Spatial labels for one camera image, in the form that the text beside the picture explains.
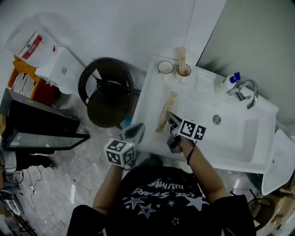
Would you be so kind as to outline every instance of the red label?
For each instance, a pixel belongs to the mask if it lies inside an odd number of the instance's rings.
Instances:
[[[24,55],[22,56],[22,58],[24,58],[24,59],[28,59],[28,58],[33,54],[33,52],[36,50],[36,48],[39,46],[39,44],[40,44],[41,41],[42,41],[42,36],[41,36],[41,35],[38,35],[38,36],[35,38],[35,40],[34,40],[32,46],[29,48],[28,51],[26,51],[26,52],[24,53]]]

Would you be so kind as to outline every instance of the shoe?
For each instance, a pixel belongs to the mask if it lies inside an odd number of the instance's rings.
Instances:
[[[55,164],[54,161],[51,161],[50,166],[51,169],[56,170],[57,169],[57,165]]]

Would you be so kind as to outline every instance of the black t-shirt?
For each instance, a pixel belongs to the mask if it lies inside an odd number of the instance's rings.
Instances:
[[[256,235],[245,196],[213,204],[202,197],[193,174],[172,167],[141,167],[123,178],[105,216],[88,206],[74,209],[68,236]]]

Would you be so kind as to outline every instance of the blue pump cap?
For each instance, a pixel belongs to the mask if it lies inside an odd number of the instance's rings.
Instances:
[[[234,76],[230,77],[230,82],[231,83],[235,83],[236,82],[236,78]]]
[[[236,80],[240,80],[241,79],[240,72],[234,73],[234,76],[235,76]]]

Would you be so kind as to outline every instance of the cup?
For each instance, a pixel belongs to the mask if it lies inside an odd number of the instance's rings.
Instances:
[[[178,68],[179,68],[179,65],[176,66],[176,78],[179,79],[184,84],[185,79],[191,74],[192,70],[187,64],[185,64],[184,74],[180,75],[178,73]]]
[[[173,72],[173,64],[169,61],[161,61],[158,64],[158,70],[159,73],[163,74],[163,78],[167,80]]]

